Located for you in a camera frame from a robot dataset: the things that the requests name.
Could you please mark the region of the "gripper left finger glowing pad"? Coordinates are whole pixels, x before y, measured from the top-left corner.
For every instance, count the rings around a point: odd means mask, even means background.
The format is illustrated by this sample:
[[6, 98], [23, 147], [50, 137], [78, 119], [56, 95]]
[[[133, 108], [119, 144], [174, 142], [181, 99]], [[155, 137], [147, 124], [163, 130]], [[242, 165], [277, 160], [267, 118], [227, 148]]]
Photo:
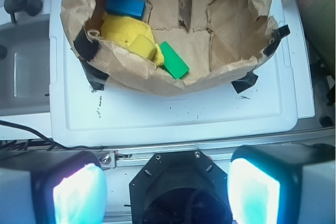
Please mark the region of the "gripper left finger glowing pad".
[[106, 206], [93, 152], [1, 153], [1, 223], [102, 223]]

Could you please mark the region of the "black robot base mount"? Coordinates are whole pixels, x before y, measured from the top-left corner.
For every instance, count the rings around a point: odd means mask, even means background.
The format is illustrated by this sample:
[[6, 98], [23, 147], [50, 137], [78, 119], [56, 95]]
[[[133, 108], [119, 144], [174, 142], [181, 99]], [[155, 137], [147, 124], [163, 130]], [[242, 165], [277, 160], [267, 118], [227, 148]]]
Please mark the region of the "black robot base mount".
[[201, 151], [156, 153], [129, 183], [132, 223], [232, 223], [227, 179]]

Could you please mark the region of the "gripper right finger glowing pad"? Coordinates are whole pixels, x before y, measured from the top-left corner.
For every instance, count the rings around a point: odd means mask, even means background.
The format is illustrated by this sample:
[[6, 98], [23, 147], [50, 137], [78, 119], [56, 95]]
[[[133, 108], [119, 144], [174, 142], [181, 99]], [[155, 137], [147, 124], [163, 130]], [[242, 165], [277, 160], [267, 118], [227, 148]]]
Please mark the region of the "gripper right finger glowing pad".
[[227, 191], [237, 223], [335, 223], [335, 146], [242, 145]]

